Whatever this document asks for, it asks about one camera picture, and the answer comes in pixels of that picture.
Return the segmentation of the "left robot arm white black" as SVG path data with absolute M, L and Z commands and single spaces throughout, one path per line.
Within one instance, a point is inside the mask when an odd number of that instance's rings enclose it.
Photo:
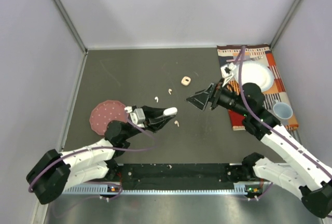
M 136 152 L 128 140 L 141 133 L 152 137 L 177 112 L 176 107 L 125 106 L 112 100 L 100 103 L 91 112 L 89 123 L 102 138 L 71 151 L 47 151 L 26 176 L 28 191 L 35 194 L 40 204 L 48 204 L 73 186 L 95 179 L 115 179 L 115 158 Z

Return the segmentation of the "white earbud charging case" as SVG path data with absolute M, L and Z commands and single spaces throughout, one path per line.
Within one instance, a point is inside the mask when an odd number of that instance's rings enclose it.
M 176 107 L 170 107 L 163 111 L 163 116 L 175 116 L 177 114 Z

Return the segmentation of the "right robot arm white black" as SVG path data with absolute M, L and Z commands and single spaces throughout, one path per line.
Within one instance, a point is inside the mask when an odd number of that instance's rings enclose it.
M 274 150 L 287 164 L 282 167 L 258 153 L 242 161 L 242 174 L 248 180 L 266 179 L 296 196 L 313 215 L 331 217 L 331 167 L 308 152 L 288 132 L 280 120 L 263 106 L 264 95 L 258 85 L 245 83 L 240 93 L 224 87 L 223 80 L 186 99 L 204 111 L 218 106 L 244 116 L 245 130 Z

